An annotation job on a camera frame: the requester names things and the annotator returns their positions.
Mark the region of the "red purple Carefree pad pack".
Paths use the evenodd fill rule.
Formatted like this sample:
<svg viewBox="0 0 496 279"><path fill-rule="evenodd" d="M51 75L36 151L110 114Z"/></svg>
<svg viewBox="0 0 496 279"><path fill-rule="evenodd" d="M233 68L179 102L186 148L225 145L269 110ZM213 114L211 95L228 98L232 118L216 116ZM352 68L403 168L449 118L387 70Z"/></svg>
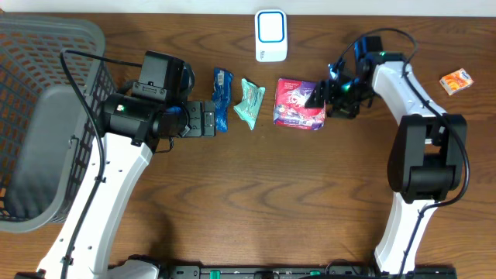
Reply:
<svg viewBox="0 0 496 279"><path fill-rule="evenodd" d="M280 78L275 93L274 124L305 130L321 129L326 119L326 107L305 107L315 86L315 82Z"/></svg>

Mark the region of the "blue snack packet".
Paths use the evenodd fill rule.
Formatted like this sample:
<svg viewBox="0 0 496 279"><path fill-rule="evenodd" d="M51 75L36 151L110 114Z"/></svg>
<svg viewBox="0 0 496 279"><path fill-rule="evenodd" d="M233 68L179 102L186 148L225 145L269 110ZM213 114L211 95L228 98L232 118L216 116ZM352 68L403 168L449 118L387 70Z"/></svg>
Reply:
<svg viewBox="0 0 496 279"><path fill-rule="evenodd" d="M212 101L215 105L216 129L222 133L228 131L228 107L232 100L233 74L225 69L214 69L214 91Z"/></svg>

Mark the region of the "green tissue pack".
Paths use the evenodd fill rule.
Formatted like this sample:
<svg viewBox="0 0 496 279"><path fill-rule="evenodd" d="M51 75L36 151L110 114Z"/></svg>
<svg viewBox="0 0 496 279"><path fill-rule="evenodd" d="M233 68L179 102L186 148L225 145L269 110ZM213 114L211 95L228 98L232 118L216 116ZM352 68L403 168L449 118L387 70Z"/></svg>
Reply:
<svg viewBox="0 0 496 279"><path fill-rule="evenodd" d="M263 103L266 88L258 87L245 78L241 80L241 86L243 89L242 101L233 108L237 115L253 130Z"/></svg>

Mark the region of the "orange small carton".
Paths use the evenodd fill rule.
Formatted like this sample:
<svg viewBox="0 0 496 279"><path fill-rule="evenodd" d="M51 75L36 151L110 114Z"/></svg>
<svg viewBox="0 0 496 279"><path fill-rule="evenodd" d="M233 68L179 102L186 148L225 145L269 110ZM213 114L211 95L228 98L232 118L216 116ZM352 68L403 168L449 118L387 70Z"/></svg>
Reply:
<svg viewBox="0 0 496 279"><path fill-rule="evenodd" d="M474 83L474 80L463 68L460 68L441 77L439 83L448 95L454 95L458 91L469 88Z"/></svg>

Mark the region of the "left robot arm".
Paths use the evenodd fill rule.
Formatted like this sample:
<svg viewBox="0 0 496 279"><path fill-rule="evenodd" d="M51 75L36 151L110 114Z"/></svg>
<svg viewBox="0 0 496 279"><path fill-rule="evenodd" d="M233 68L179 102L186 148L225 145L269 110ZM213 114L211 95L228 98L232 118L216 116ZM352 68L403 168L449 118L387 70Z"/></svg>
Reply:
<svg viewBox="0 0 496 279"><path fill-rule="evenodd" d="M170 102L110 95L104 136L93 139L88 168L57 240L34 272L20 278L160 278L158 263L132 256L109 266L115 234L136 182L161 139L215 135L212 101Z"/></svg>

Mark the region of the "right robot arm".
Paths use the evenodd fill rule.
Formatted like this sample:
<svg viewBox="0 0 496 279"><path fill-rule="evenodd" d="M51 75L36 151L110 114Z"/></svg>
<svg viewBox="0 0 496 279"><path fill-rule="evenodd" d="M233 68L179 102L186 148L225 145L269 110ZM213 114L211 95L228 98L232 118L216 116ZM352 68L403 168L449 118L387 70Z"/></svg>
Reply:
<svg viewBox="0 0 496 279"><path fill-rule="evenodd" d="M344 59L330 64L329 78L314 87L305 105L330 105L331 115L353 119L363 101L378 96L394 116L398 131L387 162L393 203L374 267L380 275L400 278L414 272L433 213L459 201L467 189L467 122L429 97L403 54L357 51L355 61L355 75L346 73Z"/></svg>

